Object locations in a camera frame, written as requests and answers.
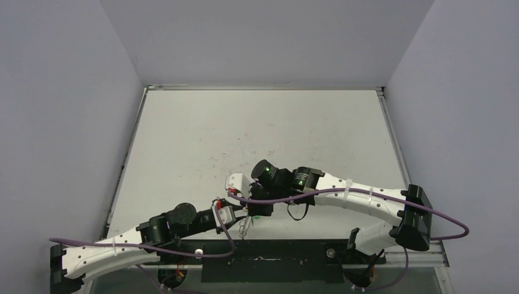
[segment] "joint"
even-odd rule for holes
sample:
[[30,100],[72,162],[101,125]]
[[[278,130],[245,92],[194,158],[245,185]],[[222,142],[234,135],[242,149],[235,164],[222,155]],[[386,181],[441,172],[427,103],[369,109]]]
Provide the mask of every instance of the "joint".
[[82,275],[76,279],[65,277],[67,270],[63,269],[62,256],[67,254],[62,244],[50,248],[50,293],[70,294],[81,290],[84,285]]
[[[410,184],[408,190],[400,191],[409,202],[432,208],[423,188]],[[397,216],[402,218],[400,225],[389,231],[398,245],[415,251],[429,250],[432,215],[419,208],[406,205]]]

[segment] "white bracket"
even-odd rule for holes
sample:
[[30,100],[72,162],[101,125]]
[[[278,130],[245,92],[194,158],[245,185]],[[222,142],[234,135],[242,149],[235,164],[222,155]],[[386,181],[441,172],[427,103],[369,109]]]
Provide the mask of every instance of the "white bracket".
[[225,180],[225,190],[236,189],[243,197],[249,198],[250,184],[251,181],[243,173],[233,173]]

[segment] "black cable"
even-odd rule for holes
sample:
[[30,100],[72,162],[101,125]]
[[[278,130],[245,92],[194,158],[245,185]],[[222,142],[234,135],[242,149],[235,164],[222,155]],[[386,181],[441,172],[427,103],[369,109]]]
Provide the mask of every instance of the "black cable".
[[305,214],[303,214],[303,216],[300,218],[300,219],[296,219],[291,213],[290,213],[290,210],[288,209],[290,207],[290,204],[286,206],[286,212],[288,213],[288,215],[290,217],[292,217],[292,219],[296,222],[299,222],[300,220],[304,219],[305,216],[307,216],[307,213],[308,213],[308,207],[310,207],[310,205],[307,203],[307,207],[305,207]]

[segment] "red wire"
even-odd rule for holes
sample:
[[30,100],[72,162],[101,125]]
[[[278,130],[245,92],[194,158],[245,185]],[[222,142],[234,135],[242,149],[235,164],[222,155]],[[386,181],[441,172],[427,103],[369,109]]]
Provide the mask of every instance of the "red wire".
[[179,275],[179,273],[180,273],[179,266],[183,265],[183,264],[185,263],[186,260],[187,260],[187,256],[184,256],[183,261],[181,261],[180,263],[177,264],[177,271],[176,271],[176,275],[175,275],[175,277],[178,277],[178,275]]

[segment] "cable tie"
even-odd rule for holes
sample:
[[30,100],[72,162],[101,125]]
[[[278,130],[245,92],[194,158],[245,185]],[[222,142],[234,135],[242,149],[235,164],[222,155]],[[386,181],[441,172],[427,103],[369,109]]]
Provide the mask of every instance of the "cable tie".
[[112,248],[114,249],[114,256],[117,256],[117,248],[115,247],[115,237],[112,237]]
[[368,214],[372,216],[373,187],[370,187],[370,198],[368,200]]
[[346,207],[348,206],[348,196],[349,196],[349,188],[351,188],[351,185],[353,185],[353,180],[352,179],[346,179],[346,187],[344,188],[344,197],[343,197],[343,201],[344,201],[344,209],[346,209]]

